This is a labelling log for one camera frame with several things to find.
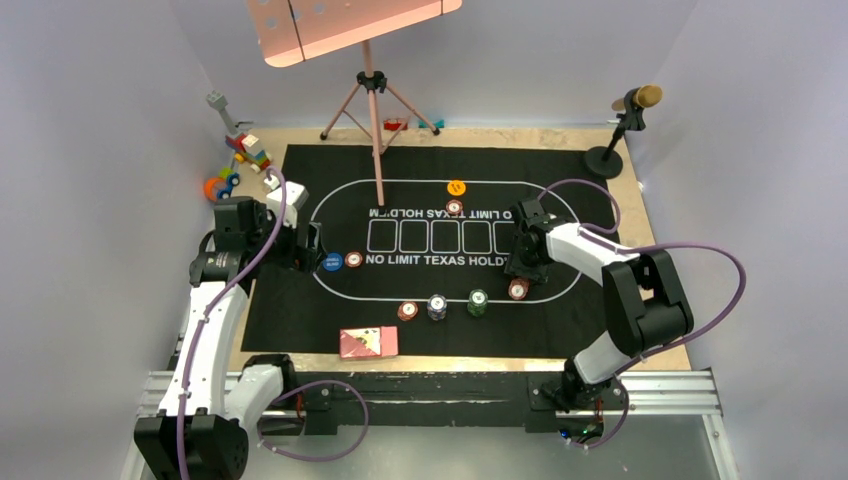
white wall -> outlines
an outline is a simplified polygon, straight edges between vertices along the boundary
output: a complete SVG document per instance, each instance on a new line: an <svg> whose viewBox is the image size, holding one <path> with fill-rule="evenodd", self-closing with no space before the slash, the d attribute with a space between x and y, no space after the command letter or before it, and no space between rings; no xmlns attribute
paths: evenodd
<svg viewBox="0 0 848 480"><path fill-rule="evenodd" d="M171 0L235 118L323 126L362 70L361 48L269 67L244 1ZM377 68L425 114L448 125L603 122L613 117L615 98L654 78L694 4L465 0L456 12L372 45ZM383 98L384 117L405 115L389 95ZM351 111L367 123L364 96Z"/></svg>
<svg viewBox="0 0 848 480"><path fill-rule="evenodd" d="M225 160L166 0L0 14L0 478L118 478Z"/></svg>
<svg viewBox="0 0 848 480"><path fill-rule="evenodd" d="M657 239L748 267L736 313L689 350L715 370L743 478L848 471L846 18L840 0L700 0L628 141ZM731 269L707 254L681 268L704 322Z"/></svg>

gold microphone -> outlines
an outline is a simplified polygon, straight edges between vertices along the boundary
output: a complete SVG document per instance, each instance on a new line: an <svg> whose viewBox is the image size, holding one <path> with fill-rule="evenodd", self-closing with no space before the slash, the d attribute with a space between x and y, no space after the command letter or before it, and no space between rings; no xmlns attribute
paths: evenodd
<svg viewBox="0 0 848 480"><path fill-rule="evenodd" d="M658 85L643 85L633 95L633 104L637 107L650 108L662 100L662 88ZM616 112L624 110L624 97L612 102L612 109Z"/></svg>

wooden table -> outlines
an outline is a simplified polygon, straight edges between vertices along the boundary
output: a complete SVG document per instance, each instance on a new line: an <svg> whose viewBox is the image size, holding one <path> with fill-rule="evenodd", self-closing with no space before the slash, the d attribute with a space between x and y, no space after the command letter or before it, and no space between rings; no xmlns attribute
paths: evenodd
<svg viewBox="0 0 848 480"><path fill-rule="evenodd" d="M318 135L321 129L254 129L251 133L262 139L266 149L274 157L274 165L282 166L289 144L327 145L370 145L370 140L359 129L336 129L330 139L322 142ZM443 147L497 147L531 148L545 150L586 150L609 142L610 129L483 129L448 128L434 137L427 129L410 129L395 139L394 145L443 146ZM618 233L623 245L638 247L654 244L651 225L642 202L639 183L633 173L630 155L623 142L616 151L624 160L624 171L609 181L609 190L621 206L622 220ZM263 175L254 174L246 165L239 173L242 183L235 190L237 195L250 195L264 201ZM241 371L245 361L255 352L242 352L241 343L247 323L247 312L239 322L229 369ZM647 362L636 365L634 370L689 370L689 358L685 347L677 347L656 355ZM341 361L337 354L291 354L298 371L530 371L559 370L563 359L539 358L483 358L483 357L430 357L400 355L393 358L373 360Z"/></svg>

white oval line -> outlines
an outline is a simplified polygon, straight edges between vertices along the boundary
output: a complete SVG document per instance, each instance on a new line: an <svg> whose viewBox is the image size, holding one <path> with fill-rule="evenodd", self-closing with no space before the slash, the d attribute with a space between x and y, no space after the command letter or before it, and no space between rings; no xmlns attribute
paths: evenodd
<svg viewBox="0 0 848 480"><path fill-rule="evenodd" d="M363 178L361 180L354 180L354 181L348 182L348 183L346 183L346 184L344 184L340 187L337 187L335 190L333 190L332 192L325 195L324 198L322 198L321 201L318 202L318 205L315 206L315 210L312 211L312 217L310 217L310 221L311 222L315 221L315 216L318 214L318 210L321 209L321 206L324 205L324 202L326 202L328 198L332 197L333 195L335 195L340 190L343 190L343 189L345 189L345 188L347 188L351 185L356 185L358 183L365 183L365 182L375 182L375 180L370 179L370 178ZM383 182L386 182L386 183L406 182L406 183L444 183L444 184L448 184L450 182L450 180L418 180L418 179L405 180L405 179L400 179L400 178L384 178ZM481 185L526 185L528 187L538 188L539 190L545 189L545 187L543 187L539 184L530 183L530 182L522 182L522 181L518 181L518 180L509 180L509 181L503 181L503 182L499 182L499 181L495 181L495 180L463 180L463 182L465 182L466 184L481 184ZM549 191L548 195L553 196L554 198L559 200L563 205L565 205L565 208L567 208L568 212L571 213L571 216L574 218L574 221L577 222L577 223L580 223L580 220L577 218L577 214L574 213L574 210L571 208L571 205L569 205L565 200L563 200L562 197L560 197L559 195L557 195L556 193L554 193L552 191ZM580 272L577 272L577 275L574 277L574 281L571 282L571 285L567 286L565 289L563 289L563 291L559 292L558 294L551 296L551 297L548 297L548 298L542 298L542 299L539 299L539 300L489 300L489 303L526 303L526 304L547 303L547 302L550 302L552 300L556 300L557 298L568 293L569 290L574 288L574 285L577 284L577 281L580 280L581 275L582 274ZM428 300L426 298L410 299L410 298L354 297L354 296L351 296L351 295L345 295L343 293L339 293L339 292L333 290L332 288L330 288L326 283L324 283L323 280L321 280L318 277L318 272L313 273L312 276L328 292L330 292L334 295L337 295L341 298L347 299L347 300L356 300L356 301L360 301L360 302L426 302ZM467 298L449 298L449 299L447 299L447 301L448 302L455 302L455 303L468 303Z"/></svg>
<svg viewBox="0 0 848 480"><path fill-rule="evenodd" d="M574 276L574 281L571 282L571 285L569 285L568 287L563 289L563 291L559 292L558 294L556 294L552 297L541 298L539 300L489 300L489 303L527 303L527 304L547 303L547 302L550 302L551 300L556 300L557 298L565 295L569 290L574 288L574 285L577 284L578 280L580 280L580 275L581 275L581 273L578 272L577 275ZM317 273L313 273L312 276L315 277L315 280L317 280L318 283L320 283L322 287L327 289L328 292L333 293L333 294L335 294L339 297L342 297L344 299L347 299L347 300L356 300L356 301L360 301L360 302L400 302L400 303L403 303L403 302L424 302L424 303L427 303L427 301L429 300L429 298L354 297L354 296L345 295L344 293L339 293L339 292L333 290L332 288L330 288L329 285L324 283L324 281L321 280L318 277ZM448 303L468 303L467 298L448 298L447 301L448 301Z"/></svg>

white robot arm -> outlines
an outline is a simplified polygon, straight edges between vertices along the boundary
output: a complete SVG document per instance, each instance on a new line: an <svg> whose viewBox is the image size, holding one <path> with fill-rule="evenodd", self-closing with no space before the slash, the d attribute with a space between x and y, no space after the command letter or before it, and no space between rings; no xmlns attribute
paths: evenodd
<svg viewBox="0 0 848 480"><path fill-rule="evenodd" d="M136 445L156 478L179 478L176 424L184 391L186 463L191 477L240 478L249 451L258 448L256 425L262 412L274 399L295 387L294 367L288 355L258 355L245 365L230 393L224 394L236 325L247 306L258 268L233 286L206 315L207 307L227 282L233 281L266 243L275 222L283 224L262 264L312 272L326 256L320 225L309 224L305 242L298 242L297 209L305 201L306 190L292 182L287 182L285 188L282 218L273 213L281 211L282 198L274 210L249 197L221 200L214 207L215 229L201 242L189 268L193 287L185 337L189 343L184 343L180 351L158 415L136 422ZM202 334L195 336L198 330ZM182 374L187 362L192 364L186 382Z"/></svg>
<svg viewBox="0 0 848 480"><path fill-rule="evenodd" d="M561 385L546 393L563 408L590 404L634 358L692 331L692 312L667 252L629 253L573 219L546 213L538 199L511 210L517 231L507 274L544 283L548 265L562 263L603 288L606 331L566 361ZM653 297L643 300L642 290Z"/></svg>

